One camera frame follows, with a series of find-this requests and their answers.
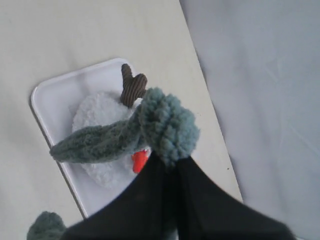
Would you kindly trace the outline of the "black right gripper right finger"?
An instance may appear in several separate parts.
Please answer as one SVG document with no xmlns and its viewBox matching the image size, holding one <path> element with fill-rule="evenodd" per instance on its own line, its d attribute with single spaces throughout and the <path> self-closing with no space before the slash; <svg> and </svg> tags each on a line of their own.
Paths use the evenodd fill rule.
<svg viewBox="0 0 320 240">
<path fill-rule="evenodd" d="M 293 240 L 282 222 L 257 212 L 216 185 L 191 158 L 176 164 L 181 240 Z"/>
</svg>

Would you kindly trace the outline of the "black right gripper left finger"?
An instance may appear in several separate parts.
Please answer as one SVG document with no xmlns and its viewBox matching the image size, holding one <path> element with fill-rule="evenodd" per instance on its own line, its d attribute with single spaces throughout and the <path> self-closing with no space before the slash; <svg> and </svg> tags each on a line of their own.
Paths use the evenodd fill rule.
<svg viewBox="0 0 320 240">
<path fill-rule="evenodd" d="M 152 152 L 133 182 L 104 208 L 69 227 L 63 240 L 175 240 L 174 185 Z"/>
</svg>

